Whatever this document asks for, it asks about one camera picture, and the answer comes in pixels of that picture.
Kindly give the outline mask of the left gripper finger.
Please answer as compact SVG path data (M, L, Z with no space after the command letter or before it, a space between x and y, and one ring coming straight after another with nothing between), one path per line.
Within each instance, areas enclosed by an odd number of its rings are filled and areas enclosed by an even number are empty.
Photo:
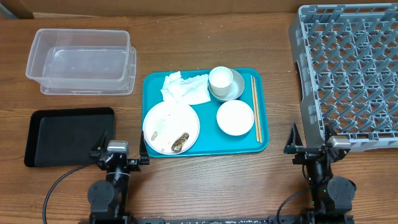
M104 131L102 133L100 139L95 143L95 145L93 147L93 151L100 151L105 148L107 135L108 135L107 131Z
M140 165L149 165L150 158L147 152L146 143L144 139L144 132L141 132L140 146L139 146L139 154L140 154Z

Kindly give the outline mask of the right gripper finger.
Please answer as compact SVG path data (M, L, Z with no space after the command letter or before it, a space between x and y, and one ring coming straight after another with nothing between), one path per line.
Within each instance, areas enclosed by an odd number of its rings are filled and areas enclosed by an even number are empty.
M297 129L297 125L293 123L288 140L284 147L284 154L296 154L303 149L302 140Z
M335 130L329 124L326 124L324 126L324 128L325 128L325 144L327 144L328 140L332 136L336 136L337 133L335 132Z

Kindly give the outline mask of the wooden chopstick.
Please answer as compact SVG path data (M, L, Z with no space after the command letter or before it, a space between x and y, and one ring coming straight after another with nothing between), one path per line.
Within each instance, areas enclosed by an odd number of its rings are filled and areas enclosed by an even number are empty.
M260 143L262 143L263 140L262 140L262 131L261 131L261 120L260 120L260 114L259 114L259 103L258 103L258 97L257 97L256 80L254 77L253 77L253 81L254 81L255 100L256 100L256 106L257 106L258 131L259 131L259 136L260 136Z
M254 124L255 124L255 130L256 130L256 141L260 142L260 136L259 136L259 131L258 131L258 120L257 120L257 106L256 106L256 100L255 100L255 92L254 92L254 81L253 81L252 75L251 75L251 92L252 92L252 102L253 102L253 110L254 110Z

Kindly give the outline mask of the white small bowl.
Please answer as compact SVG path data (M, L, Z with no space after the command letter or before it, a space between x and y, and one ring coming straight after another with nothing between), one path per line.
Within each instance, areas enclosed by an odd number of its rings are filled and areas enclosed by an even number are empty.
M254 112L251 107L240 100L223 103L216 114L220 129L231 136L248 133L254 125Z

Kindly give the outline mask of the white paper napkin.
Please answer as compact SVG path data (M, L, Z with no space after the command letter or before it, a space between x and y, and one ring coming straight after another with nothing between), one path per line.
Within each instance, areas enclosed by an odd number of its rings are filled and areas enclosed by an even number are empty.
M181 72L165 77L161 88L164 101L175 101L187 105L200 105L211 101L208 91L208 74L183 79Z

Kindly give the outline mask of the grey shallow bowl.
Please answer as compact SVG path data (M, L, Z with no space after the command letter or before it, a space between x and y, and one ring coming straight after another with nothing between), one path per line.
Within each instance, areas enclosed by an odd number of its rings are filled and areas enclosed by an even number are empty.
M211 85L209 85L209 90L210 90L211 94L218 101L225 102L225 101L230 101L230 100L237 100L242 95L242 93L245 89L245 82L244 82L242 75L234 69L230 68L230 70L233 74L233 81L232 81L229 91L227 92L226 95L223 95L223 96L216 95L215 89Z

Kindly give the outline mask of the white cup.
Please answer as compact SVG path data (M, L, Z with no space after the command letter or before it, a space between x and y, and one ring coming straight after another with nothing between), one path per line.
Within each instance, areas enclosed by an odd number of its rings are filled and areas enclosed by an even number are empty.
M227 67L215 67L210 71L209 84L214 95L223 96L229 92L233 73Z

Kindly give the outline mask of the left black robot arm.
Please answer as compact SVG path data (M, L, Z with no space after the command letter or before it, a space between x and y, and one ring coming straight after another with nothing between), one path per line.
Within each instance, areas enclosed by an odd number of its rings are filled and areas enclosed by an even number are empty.
M131 172L139 172L141 165L150 164L144 135L141 134L140 158L130 159L127 141L106 140L103 133L98 145L90 150L90 157L96 165L106 171L104 180L91 185L88 201L91 205L90 223L137 223L126 211Z

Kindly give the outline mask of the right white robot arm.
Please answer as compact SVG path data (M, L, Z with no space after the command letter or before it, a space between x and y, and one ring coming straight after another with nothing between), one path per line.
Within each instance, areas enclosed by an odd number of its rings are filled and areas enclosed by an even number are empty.
M356 185L344 177L335 177L331 170L331 164L344 159L350 150L348 138L337 135L329 125L325 126L325 143L305 148L297 126L292 125L284 153L293 154L292 163L302 166L313 205L300 214L300 223L352 222L346 213L352 209Z

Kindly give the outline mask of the grey dishwasher rack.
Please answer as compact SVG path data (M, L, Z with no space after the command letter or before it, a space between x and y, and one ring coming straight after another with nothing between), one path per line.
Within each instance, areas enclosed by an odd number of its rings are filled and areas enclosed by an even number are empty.
M354 152L397 147L397 4L303 5L289 38L307 145L331 127Z

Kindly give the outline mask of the small tan food scrap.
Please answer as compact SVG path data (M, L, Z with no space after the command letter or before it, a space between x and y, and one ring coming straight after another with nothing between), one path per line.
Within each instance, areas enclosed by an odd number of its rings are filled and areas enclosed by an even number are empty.
M157 131L154 131L154 133L152 134L151 140L154 141L157 137Z

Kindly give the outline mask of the brown food scrap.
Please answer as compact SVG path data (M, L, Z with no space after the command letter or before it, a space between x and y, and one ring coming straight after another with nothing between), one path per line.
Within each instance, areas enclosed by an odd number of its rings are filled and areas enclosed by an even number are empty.
M182 150L183 145L189 138L188 133L183 133L173 144L171 147L172 152L178 153Z

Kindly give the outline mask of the white round plate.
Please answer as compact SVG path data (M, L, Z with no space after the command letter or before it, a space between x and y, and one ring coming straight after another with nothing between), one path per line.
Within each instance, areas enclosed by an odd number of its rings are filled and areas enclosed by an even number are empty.
M142 130L147 145L162 156L176 156L188 151L196 143L200 133L200 121L195 110L185 104L163 101L146 114ZM157 137L151 140L157 131ZM172 152L172 144L183 134L189 138L178 153Z

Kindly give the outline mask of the black plastic tray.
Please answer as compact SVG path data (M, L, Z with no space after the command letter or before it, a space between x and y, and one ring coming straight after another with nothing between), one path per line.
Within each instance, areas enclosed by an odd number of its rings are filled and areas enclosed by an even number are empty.
M90 150L108 132L114 139L115 115L110 107L38 110L30 117L24 164L27 167L95 164Z

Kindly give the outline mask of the clear plastic storage bin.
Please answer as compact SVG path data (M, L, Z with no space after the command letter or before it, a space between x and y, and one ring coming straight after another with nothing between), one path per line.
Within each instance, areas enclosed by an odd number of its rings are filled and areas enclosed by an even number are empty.
M137 52L125 30L40 29L25 75L45 95L129 95Z

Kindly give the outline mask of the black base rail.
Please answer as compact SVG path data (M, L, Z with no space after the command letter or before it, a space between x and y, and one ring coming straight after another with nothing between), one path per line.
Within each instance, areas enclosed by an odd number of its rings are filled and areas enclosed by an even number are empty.
M163 218L128 218L126 220L116 221L96 221L95 219L86 222L78 222L79 224L89 223L133 223L133 224L277 224L276 216L268 216L267 218L216 218L216 219L185 219L185 220L164 220ZM298 215L280 216L281 224L299 224L301 222ZM346 218L346 223L354 224L353 216Z

